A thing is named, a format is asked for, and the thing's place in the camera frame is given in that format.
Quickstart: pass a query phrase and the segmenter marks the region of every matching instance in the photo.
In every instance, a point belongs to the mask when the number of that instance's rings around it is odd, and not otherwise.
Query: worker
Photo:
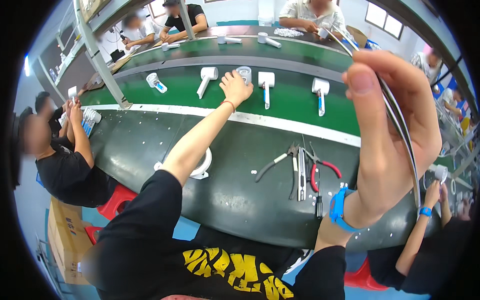
[[[37,115],[47,120],[52,133],[52,139],[63,137],[67,133],[68,120],[65,121],[63,127],[60,125],[59,119],[66,111],[67,103],[64,103],[61,107],[54,110],[53,100],[50,98],[49,92],[40,92],[35,98],[35,111]]]
[[[462,110],[456,108],[457,104],[463,101],[463,95],[459,89],[452,90],[449,87],[446,88],[440,95],[440,98],[438,98],[438,101],[452,117],[455,116],[454,120],[458,120],[458,117],[462,115]]]
[[[442,230],[424,238],[433,206],[440,202]],[[368,251],[372,277],[379,284],[413,294],[436,294],[455,270],[470,232],[470,221],[452,217],[446,184],[436,180],[407,243]]]
[[[345,27],[342,10],[332,0],[288,0],[278,17],[281,26],[306,32],[317,33],[318,28],[327,25],[327,29],[342,40],[343,36],[333,28],[335,26],[354,41]]]
[[[294,286],[265,263],[275,259],[271,253],[259,254],[257,248],[240,252],[245,239],[237,238],[231,249],[223,249],[216,246],[221,240],[172,238],[182,188],[228,118],[252,94],[253,85],[245,85],[232,71],[220,83],[225,100],[175,144],[161,170],[100,231],[98,243],[83,256],[82,274],[97,287],[101,299],[344,299],[347,241],[353,232],[379,220],[413,186],[401,139],[388,129],[375,72],[385,74],[387,84],[401,91],[396,98],[406,118],[416,120],[409,130],[419,173],[433,163],[442,146],[432,93],[420,71],[385,51],[357,51],[353,61],[342,77],[362,138],[358,191],[343,188],[336,195],[340,199],[346,193],[345,201],[335,201],[335,217],[327,214],[321,221],[315,254]]]
[[[163,27],[162,32],[160,33],[162,42],[171,44],[179,39],[186,38],[188,35],[187,31],[185,30],[185,26],[183,25],[183,20],[180,16],[180,5],[178,0],[165,0],[163,6],[165,7],[165,12],[168,15],[168,19],[165,22],[165,27]],[[187,11],[194,33],[208,28],[207,18],[205,17],[204,10],[200,5],[187,4]],[[168,31],[172,27],[177,28],[180,32],[169,35]]]
[[[76,101],[67,101],[70,125],[65,136],[52,139],[47,121],[28,107],[19,118],[19,137],[24,152],[35,156],[40,180],[52,196],[67,204],[97,207],[110,199],[117,182],[94,165]]]
[[[442,56],[437,49],[432,48],[429,54],[417,52],[413,54],[410,62],[423,71],[430,84],[435,83],[442,64]]]
[[[129,38],[123,40],[125,49],[128,51],[135,45],[150,44],[160,38],[160,26],[151,20],[142,21],[136,12],[131,12],[121,21],[122,29],[138,31],[139,40],[132,41]]]

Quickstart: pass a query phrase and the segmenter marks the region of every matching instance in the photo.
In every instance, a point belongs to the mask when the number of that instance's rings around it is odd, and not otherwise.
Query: hand
[[[447,189],[447,184],[444,182],[442,185],[440,185],[440,189],[442,190],[440,192],[440,199],[438,199],[438,202],[446,203],[448,204],[448,189]]]
[[[74,104],[71,108],[72,112],[70,113],[70,122],[72,124],[81,124],[84,114],[82,110],[80,109],[82,107],[82,104],[80,102],[77,102]]]
[[[243,101],[247,100],[253,92],[253,84],[250,82],[248,85],[245,85],[245,82],[236,70],[233,70],[232,73],[225,73],[220,87],[225,93],[225,100],[232,102],[235,109]]]
[[[308,32],[318,32],[318,25],[313,21],[305,20],[303,23],[303,28]]]
[[[410,162],[402,139],[387,118],[380,84],[385,80],[401,107],[412,140],[418,176],[442,148],[435,102],[422,71],[386,51],[355,51],[354,63],[342,75],[348,85],[360,128],[358,193],[367,216],[378,220],[413,187]]]
[[[162,41],[163,41],[164,43],[169,43],[169,44],[171,44],[171,43],[175,42],[175,41],[178,40],[178,39],[179,39],[179,38],[178,38],[178,35],[174,34],[174,35],[167,35],[167,37],[166,37],[165,39],[162,39]]]
[[[437,204],[438,199],[440,198],[440,182],[435,180],[427,188],[427,193],[425,194],[425,203],[423,206],[432,209],[435,204]]]

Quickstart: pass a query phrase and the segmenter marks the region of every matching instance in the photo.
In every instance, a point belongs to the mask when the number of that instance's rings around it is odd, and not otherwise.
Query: blue wristwatch
[[[426,215],[426,216],[431,216],[432,215],[432,209],[428,207],[422,207],[419,212],[420,215]]]
[[[330,219],[332,219],[332,223],[336,223],[343,230],[348,232],[357,232],[362,230],[362,228],[353,228],[343,220],[343,205],[345,196],[348,196],[353,192],[353,190],[349,190],[348,188],[341,188],[340,191],[333,196],[332,200],[330,200]]]

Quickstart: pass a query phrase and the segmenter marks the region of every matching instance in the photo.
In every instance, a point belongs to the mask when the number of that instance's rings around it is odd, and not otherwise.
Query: blue floor
[[[104,227],[108,224],[108,220],[98,213],[95,208],[83,208],[83,220],[92,223],[94,226]],[[186,218],[180,217],[180,220],[173,231],[173,237],[180,240],[191,240],[195,237],[197,230],[200,224],[190,221]],[[356,255],[350,254],[347,258],[347,269],[350,271],[353,269],[358,269],[365,258],[364,253],[358,253]],[[295,276],[297,276],[301,267],[296,268],[290,274],[283,276],[283,280],[290,284],[295,283]],[[88,292],[91,293],[91,289],[82,289],[82,294]],[[429,299],[428,295],[413,295],[407,294],[402,291],[396,291],[393,288],[389,288],[386,291],[368,291],[361,288],[349,288],[345,287],[345,299],[356,299],[356,300],[376,300],[376,299],[388,299],[388,300],[423,300]]]

